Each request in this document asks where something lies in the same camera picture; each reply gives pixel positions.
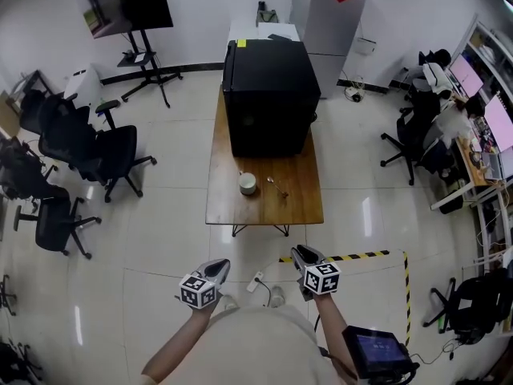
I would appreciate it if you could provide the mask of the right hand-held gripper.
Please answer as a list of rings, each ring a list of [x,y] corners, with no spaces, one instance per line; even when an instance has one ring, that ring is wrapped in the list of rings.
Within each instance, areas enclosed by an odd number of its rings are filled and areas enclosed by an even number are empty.
[[[298,245],[290,250],[294,267],[300,273],[297,280],[303,299],[308,302],[313,296],[331,294],[337,291],[341,270],[320,251],[307,246]]]

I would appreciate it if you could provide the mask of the metal spoon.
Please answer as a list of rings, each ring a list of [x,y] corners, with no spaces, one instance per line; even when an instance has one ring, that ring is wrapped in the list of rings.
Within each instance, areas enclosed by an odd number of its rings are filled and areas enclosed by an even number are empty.
[[[286,191],[284,191],[271,176],[267,177],[267,182],[273,185],[274,188],[281,194],[283,198],[289,196],[289,194]]]

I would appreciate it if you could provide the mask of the white cup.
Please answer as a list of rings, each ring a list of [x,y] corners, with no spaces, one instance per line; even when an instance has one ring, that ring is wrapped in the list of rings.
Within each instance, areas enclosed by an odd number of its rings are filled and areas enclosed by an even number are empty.
[[[239,190],[245,196],[251,196],[257,190],[257,179],[250,172],[239,173]]]

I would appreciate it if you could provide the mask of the person's right forearm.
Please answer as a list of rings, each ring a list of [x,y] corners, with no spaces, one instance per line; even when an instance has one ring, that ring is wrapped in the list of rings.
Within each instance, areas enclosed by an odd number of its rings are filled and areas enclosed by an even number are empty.
[[[346,385],[357,385],[356,370],[342,332],[347,323],[330,294],[314,295],[332,364]]]

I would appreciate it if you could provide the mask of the person's beige shirt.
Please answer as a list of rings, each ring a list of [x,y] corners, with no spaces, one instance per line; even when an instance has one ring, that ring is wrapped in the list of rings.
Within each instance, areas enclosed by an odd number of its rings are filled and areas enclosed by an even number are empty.
[[[311,323],[293,306],[212,315],[206,331],[163,381],[170,385],[345,385],[321,355]],[[138,385],[160,385],[139,377]]]

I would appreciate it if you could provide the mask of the black handheld screen device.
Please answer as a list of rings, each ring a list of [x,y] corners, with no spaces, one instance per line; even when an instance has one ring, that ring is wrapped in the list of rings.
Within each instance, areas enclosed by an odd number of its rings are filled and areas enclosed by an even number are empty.
[[[357,385],[409,385],[420,367],[390,332],[347,326],[342,332]]]

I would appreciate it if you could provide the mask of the black mini fridge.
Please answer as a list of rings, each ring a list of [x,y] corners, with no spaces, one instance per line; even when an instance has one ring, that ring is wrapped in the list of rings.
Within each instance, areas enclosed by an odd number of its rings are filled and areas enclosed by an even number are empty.
[[[321,98],[304,43],[245,39],[238,48],[237,40],[228,43],[222,78],[232,154],[300,154]]]

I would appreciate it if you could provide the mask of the black mesh office chair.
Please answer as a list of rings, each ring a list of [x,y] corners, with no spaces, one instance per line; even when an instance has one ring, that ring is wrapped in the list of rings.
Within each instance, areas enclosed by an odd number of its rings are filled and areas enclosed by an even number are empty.
[[[14,215],[14,230],[18,230],[20,221],[35,221],[37,246],[68,256],[67,242],[72,237],[80,253],[87,260],[91,260],[92,255],[83,248],[76,229],[91,222],[101,224],[102,219],[100,217],[77,218],[79,204],[84,202],[82,197],[76,197],[74,204],[71,203],[70,198],[47,198],[39,205],[37,215],[22,213],[22,206],[18,205]]]
[[[38,111],[38,150],[44,156],[67,163],[70,170],[75,170],[73,163],[84,155],[83,142],[91,140],[93,132],[89,128],[91,107],[76,107],[76,97],[50,95]]]

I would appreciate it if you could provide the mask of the white metal shelf rack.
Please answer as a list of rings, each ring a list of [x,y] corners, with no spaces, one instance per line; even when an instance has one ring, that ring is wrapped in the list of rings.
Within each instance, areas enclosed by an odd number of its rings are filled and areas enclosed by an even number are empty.
[[[513,273],[513,176],[485,191],[471,208],[479,219],[477,256],[462,266],[462,278],[500,268]]]

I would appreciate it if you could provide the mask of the silver laptop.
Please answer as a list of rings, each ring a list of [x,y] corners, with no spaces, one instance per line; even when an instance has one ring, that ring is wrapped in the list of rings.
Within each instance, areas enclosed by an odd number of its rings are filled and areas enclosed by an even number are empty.
[[[500,153],[481,152],[483,176],[488,181],[501,181],[507,178]]]

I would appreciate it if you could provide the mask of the white air purifier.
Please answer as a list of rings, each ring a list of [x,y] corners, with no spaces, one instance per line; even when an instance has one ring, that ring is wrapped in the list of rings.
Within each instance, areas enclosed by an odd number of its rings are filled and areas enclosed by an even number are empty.
[[[99,75],[92,64],[76,71],[68,80],[63,97],[75,95],[74,104],[77,107],[95,106],[99,103],[102,84]]]

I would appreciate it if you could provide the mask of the grey bag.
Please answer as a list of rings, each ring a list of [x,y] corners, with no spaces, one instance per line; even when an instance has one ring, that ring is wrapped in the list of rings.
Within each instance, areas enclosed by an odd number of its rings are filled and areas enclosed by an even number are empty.
[[[259,1],[256,11],[256,26],[260,23],[279,23],[279,18],[275,10],[269,10],[265,1]]]

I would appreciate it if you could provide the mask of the large black screen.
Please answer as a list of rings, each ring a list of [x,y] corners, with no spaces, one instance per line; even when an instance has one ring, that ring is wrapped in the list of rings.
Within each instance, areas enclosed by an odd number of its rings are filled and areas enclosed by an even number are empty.
[[[168,0],[78,0],[78,3],[94,39],[173,27]]]

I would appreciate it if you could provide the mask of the white wall router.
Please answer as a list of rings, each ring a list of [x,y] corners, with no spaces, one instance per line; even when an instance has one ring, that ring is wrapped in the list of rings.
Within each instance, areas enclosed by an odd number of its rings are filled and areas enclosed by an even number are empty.
[[[356,38],[354,51],[360,55],[372,55],[376,49],[377,43],[366,38]]]

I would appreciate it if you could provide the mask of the white wall shelf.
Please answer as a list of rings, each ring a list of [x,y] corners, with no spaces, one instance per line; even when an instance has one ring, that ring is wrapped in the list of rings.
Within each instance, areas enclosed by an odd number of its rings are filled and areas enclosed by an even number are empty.
[[[513,113],[513,54],[491,30],[475,19],[467,32],[463,57],[483,81],[487,99],[497,95]]]

